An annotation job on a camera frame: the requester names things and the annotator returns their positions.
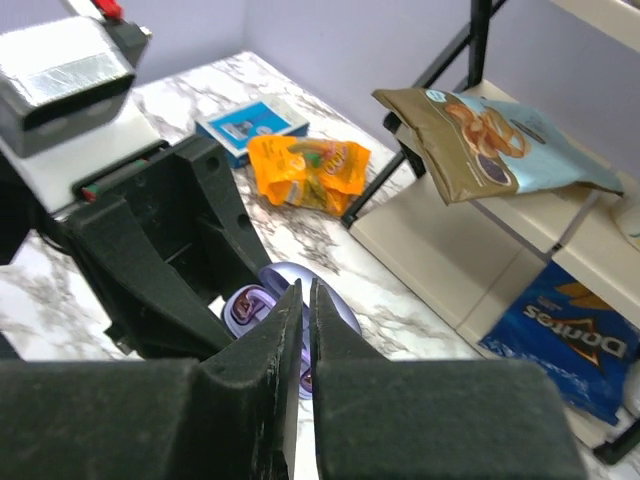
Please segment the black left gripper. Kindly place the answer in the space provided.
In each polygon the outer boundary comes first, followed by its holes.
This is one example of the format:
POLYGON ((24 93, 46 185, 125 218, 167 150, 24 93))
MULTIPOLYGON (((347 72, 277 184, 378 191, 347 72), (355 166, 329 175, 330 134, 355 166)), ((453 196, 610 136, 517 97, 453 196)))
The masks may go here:
POLYGON ((210 304, 257 282, 270 258, 221 145, 157 142, 74 191, 60 240, 113 341, 143 358, 209 358, 232 342, 210 304))

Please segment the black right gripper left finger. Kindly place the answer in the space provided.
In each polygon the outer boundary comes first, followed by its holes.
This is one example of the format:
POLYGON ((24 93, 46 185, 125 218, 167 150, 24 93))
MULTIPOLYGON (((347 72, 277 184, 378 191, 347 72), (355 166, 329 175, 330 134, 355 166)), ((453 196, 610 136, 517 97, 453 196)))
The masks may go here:
POLYGON ((5 479, 289 479, 302 289, 205 361, 5 361, 5 479))

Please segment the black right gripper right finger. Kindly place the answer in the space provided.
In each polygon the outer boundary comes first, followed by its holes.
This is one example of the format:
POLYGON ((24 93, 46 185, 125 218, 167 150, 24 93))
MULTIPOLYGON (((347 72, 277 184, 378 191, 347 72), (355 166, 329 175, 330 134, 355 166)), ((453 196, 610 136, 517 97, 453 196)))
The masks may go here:
POLYGON ((522 360, 385 358, 311 287, 323 479, 583 479, 557 388, 522 360))

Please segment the purple earbud one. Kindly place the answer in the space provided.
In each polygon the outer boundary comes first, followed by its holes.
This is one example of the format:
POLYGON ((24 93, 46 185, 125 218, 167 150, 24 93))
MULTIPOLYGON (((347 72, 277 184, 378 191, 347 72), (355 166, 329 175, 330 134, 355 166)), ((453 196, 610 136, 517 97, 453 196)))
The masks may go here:
POLYGON ((311 368, 307 368, 300 375, 300 392, 302 395, 311 395, 313 392, 311 368))
POLYGON ((238 290, 226 302, 223 318, 227 322, 247 326, 256 319, 261 320, 262 312, 268 314, 275 305, 276 299, 265 288, 249 285, 238 290))

